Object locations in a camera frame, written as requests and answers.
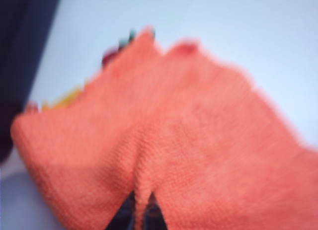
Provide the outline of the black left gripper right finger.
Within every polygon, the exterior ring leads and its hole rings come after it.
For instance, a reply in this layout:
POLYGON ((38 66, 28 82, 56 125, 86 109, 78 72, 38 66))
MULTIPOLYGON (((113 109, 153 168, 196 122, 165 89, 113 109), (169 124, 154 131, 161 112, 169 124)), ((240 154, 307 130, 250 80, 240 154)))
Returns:
POLYGON ((145 230, 167 230, 166 223, 154 193, 150 195, 145 210, 145 230))

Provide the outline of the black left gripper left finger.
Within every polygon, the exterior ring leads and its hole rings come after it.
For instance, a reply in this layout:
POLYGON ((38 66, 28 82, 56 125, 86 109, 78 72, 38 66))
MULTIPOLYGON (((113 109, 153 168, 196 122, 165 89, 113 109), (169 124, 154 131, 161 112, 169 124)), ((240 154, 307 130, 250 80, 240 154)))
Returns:
POLYGON ((129 194, 111 222, 112 230, 133 230, 135 223, 135 193, 129 194))

